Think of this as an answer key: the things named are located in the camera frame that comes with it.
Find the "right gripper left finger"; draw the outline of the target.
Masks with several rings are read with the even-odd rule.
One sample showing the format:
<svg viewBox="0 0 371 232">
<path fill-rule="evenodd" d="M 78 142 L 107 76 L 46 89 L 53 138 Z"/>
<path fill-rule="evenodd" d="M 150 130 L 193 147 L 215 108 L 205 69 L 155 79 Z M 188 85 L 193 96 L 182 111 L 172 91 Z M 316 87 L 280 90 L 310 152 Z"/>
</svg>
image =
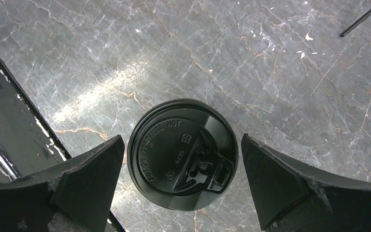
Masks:
<svg viewBox="0 0 371 232">
<path fill-rule="evenodd" d="M 0 232 L 121 232 L 111 212 L 125 144 L 117 135 L 43 171 L 0 183 Z"/>
</svg>

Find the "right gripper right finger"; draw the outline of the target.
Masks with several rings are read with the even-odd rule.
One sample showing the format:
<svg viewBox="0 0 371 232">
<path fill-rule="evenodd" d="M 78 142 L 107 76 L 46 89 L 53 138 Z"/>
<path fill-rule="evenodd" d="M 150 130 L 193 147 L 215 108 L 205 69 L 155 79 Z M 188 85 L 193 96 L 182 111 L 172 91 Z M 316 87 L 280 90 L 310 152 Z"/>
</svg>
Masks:
<svg viewBox="0 0 371 232">
<path fill-rule="evenodd" d="M 266 232 L 371 232 L 371 183 L 291 158 L 245 134 L 243 163 Z"/>
</svg>

